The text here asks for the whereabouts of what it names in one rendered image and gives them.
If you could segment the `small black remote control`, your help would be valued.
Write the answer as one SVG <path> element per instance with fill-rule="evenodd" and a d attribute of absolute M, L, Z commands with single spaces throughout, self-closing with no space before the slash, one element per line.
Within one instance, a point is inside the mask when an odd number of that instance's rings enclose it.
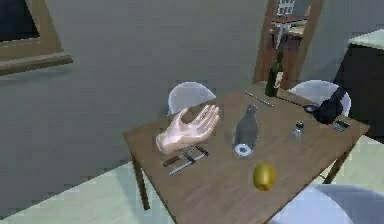
<path fill-rule="evenodd" d="M 347 128 L 350 127 L 350 124 L 347 123 L 346 121 L 343 121 L 343 120 L 336 120 L 333 124 L 332 124 L 332 127 L 337 130 L 337 131 L 344 131 L 346 130 Z"/>

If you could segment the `grey glass bottle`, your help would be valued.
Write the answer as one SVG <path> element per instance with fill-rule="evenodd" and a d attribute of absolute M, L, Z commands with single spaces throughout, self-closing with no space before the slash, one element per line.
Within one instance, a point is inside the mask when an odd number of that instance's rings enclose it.
<path fill-rule="evenodd" d="M 248 157 L 252 154 L 258 137 L 258 123 L 255 117 L 257 107 L 249 104 L 244 116 L 235 128 L 233 137 L 234 151 L 240 157 Z"/>

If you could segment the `wooden framed mirror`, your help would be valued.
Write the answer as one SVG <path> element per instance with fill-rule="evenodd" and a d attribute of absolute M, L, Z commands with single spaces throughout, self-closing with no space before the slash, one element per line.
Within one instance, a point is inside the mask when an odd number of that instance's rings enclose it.
<path fill-rule="evenodd" d="M 281 87 L 289 89 L 299 83 L 324 0 L 311 0 L 304 15 L 278 16 L 281 1 L 267 0 L 253 82 L 267 81 L 268 70 L 277 57 L 278 48 L 282 48 L 284 75 Z"/>

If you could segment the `silver fork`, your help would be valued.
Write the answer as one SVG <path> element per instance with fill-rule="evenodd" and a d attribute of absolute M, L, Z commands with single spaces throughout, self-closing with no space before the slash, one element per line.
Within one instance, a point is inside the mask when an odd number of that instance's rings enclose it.
<path fill-rule="evenodd" d="M 184 153 L 184 157 L 187 158 L 187 162 L 176 167 L 175 169 L 171 170 L 169 172 L 169 176 L 172 176 L 174 174 L 176 174 L 177 172 L 181 171 L 182 169 L 192 165 L 192 164 L 195 164 L 197 161 L 201 160 L 202 158 L 204 157 L 207 157 L 209 156 L 209 152 L 207 150 L 205 150 L 204 148 L 200 147 L 200 146 L 195 146 L 195 148 L 201 153 L 200 155 L 198 155 L 197 157 L 193 158 L 191 156 L 189 156 L 188 154 Z"/>

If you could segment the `clear salt shaker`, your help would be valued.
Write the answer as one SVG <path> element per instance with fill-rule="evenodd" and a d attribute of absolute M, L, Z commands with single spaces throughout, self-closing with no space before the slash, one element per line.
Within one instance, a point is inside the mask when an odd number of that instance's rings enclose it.
<path fill-rule="evenodd" d="M 296 124 L 295 124 L 295 127 L 292 131 L 292 136 L 299 140 L 302 135 L 303 135 L 303 130 L 304 130 L 304 123 L 301 122 L 301 121 L 298 121 Z"/>

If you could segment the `silver knife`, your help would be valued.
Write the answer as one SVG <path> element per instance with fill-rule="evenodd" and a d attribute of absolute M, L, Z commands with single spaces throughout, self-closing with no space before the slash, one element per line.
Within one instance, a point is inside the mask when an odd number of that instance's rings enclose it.
<path fill-rule="evenodd" d="M 244 90 L 244 93 L 245 93 L 246 95 L 248 95 L 248 96 L 250 96 L 250 97 L 252 97 L 252 98 L 258 100 L 259 102 L 261 102 L 261 103 L 264 104 L 264 105 L 267 105 L 267 106 L 270 106 L 270 107 L 274 107 L 274 105 L 271 104 L 270 102 L 268 102 L 268 101 L 266 101 L 266 100 L 264 100 L 264 99 L 261 99 L 261 98 L 255 96 L 255 95 L 253 95 L 252 93 L 250 93 L 250 92 L 247 91 L 247 90 Z"/>

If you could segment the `black cabinet with pale top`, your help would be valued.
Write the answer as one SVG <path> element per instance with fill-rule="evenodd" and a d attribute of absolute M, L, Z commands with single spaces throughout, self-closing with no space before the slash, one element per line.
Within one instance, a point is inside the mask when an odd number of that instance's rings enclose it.
<path fill-rule="evenodd" d="M 349 93 L 349 116 L 370 126 L 368 136 L 384 141 L 384 28 L 348 41 L 334 82 Z"/>

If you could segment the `wooden framed window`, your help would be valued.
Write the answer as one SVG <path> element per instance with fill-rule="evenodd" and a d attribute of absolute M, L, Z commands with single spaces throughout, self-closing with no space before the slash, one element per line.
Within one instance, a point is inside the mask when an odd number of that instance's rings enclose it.
<path fill-rule="evenodd" d="M 72 62 L 46 0 L 0 0 L 0 76 Z"/>

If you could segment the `brown-handled knife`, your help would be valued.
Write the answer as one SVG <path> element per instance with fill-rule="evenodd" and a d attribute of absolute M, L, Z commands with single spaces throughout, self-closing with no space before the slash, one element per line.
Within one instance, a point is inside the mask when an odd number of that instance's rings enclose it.
<path fill-rule="evenodd" d="M 185 154 L 180 154 L 180 155 L 177 155 L 177 156 L 173 156 L 169 159 L 167 159 L 166 161 L 163 162 L 163 167 L 167 167 L 173 163 L 175 163 L 176 161 L 178 160 L 181 160 L 183 157 L 185 157 Z"/>

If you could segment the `white round-back chair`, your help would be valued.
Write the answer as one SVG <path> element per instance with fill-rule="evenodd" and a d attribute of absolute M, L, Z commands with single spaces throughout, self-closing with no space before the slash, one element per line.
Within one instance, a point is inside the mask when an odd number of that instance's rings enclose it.
<path fill-rule="evenodd" d="M 384 224 L 384 194 L 353 185 L 311 184 L 268 224 Z"/>
<path fill-rule="evenodd" d="M 215 97 L 216 95 L 203 84 L 183 82 L 175 86 L 168 95 L 168 114 L 178 113 L 184 108 L 202 104 Z"/>
<path fill-rule="evenodd" d="M 320 105 L 323 101 L 329 99 L 338 88 L 339 86 L 337 84 L 328 81 L 308 80 L 290 88 L 289 92 Z M 344 95 L 340 99 L 340 102 L 343 106 L 342 114 L 344 116 L 349 116 L 352 100 L 347 91 L 344 91 Z"/>

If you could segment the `brown wooden table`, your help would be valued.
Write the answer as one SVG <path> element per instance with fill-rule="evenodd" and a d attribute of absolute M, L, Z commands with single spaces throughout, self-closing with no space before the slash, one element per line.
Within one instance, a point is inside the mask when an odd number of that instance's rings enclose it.
<path fill-rule="evenodd" d="M 349 128 L 337 131 L 306 113 L 305 99 L 285 90 L 269 98 L 264 91 L 264 83 L 259 82 L 217 97 L 220 120 L 202 145 L 209 156 L 172 176 L 163 167 L 165 156 L 155 143 L 156 136 L 169 126 L 169 118 L 125 132 L 137 176 L 148 177 L 175 224 L 265 224 L 369 130 L 368 125 L 351 120 Z M 233 150 L 233 135 L 249 104 L 258 108 L 258 137 L 254 152 L 241 158 Z M 299 140 L 292 136 L 298 121 L 304 123 Z M 269 191 L 253 184 L 254 168 L 262 162 L 276 171 Z"/>

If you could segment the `pink plastic hand sculpture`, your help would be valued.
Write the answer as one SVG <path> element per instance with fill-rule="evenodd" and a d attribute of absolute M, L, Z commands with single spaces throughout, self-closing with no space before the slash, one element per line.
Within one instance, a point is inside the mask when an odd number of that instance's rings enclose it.
<path fill-rule="evenodd" d="M 182 118 L 188 111 L 184 108 L 177 113 L 168 128 L 156 137 L 156 145 L 163 154 L 168 155 L 207 140 L 220 118 L 218 106 L 206 105 L 191 122 L 185 123 Z"/>

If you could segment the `dark green wine bottle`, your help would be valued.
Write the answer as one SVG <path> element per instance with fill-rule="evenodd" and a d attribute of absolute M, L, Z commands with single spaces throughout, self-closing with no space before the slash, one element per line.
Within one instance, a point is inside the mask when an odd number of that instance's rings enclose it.
<path fill-rule="evenodd" d="M 269 69 L 269 76 L 265 87 L 265 95 L 268 97 L 275 97 L 280 87 L 281 79 L 283 76 L 283 50 L 278 51 L 276 61 Z"/>

